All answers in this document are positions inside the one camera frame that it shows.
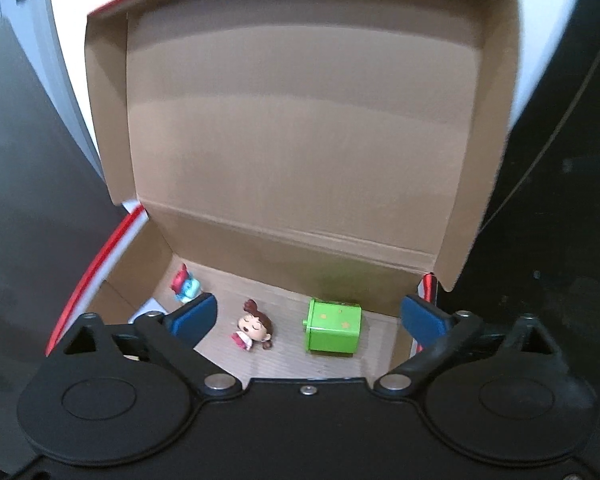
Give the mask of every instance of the box lid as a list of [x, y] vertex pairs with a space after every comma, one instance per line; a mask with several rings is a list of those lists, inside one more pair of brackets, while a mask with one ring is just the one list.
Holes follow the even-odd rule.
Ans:
[[500, 165], [517, 56], [517, 0], [117, 0], [86, 35], [115, 202], [447, 289]]

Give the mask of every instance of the girl figurine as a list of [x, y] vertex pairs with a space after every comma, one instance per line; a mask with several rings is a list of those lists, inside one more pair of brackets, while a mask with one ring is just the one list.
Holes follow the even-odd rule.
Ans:
[[271, 348], [271, 336], [273, 335], [273, 323], [258, 310], [258, 305], [253, 300], [244, 302], [246, 316], [238, 320], [238, 330], [231, 335], [231, 339], [243, 350], [251, 350], [254, 341], [260, 341], [262, 348]]
[[182, 264], [182, 268], [171, 282], [171, 290], [176, 293], [176, 299], [181, 303], [187, 303], [200, 293], [200, 282]]

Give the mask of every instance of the metal screw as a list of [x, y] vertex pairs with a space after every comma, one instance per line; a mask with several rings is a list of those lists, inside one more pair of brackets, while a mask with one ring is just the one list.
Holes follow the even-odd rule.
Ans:
[[229, 374], [212, 374], [205, 378], [205, 386], [214, 392], [222, 392], [235, 386], [235, 377]]
[[318, 388], [310, 384], [305, 384], [304, 386], [300, 386], [300, 393], [307, 396], [315, 395], [318, 393]]
[[388, 374], [380, 378], [380, 386], [390, 392], [400, 392], [411, 386], [411, 378], [402, 374]]

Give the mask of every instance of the blue toy figure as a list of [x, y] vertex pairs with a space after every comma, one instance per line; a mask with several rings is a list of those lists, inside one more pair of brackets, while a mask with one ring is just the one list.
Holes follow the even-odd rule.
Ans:
[[182, 264], [182, 268], [171, 282], [171, 290], [176, 293], [176, 298], [182, 303], [188, 303], [200, 293], [200, 282]]

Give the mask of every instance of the green toy block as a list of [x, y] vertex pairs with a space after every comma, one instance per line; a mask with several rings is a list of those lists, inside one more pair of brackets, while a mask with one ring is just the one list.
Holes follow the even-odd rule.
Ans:
[[353, 354], [358, 349], [362, 308], [312, 298], [305, 326], [307, 350]]

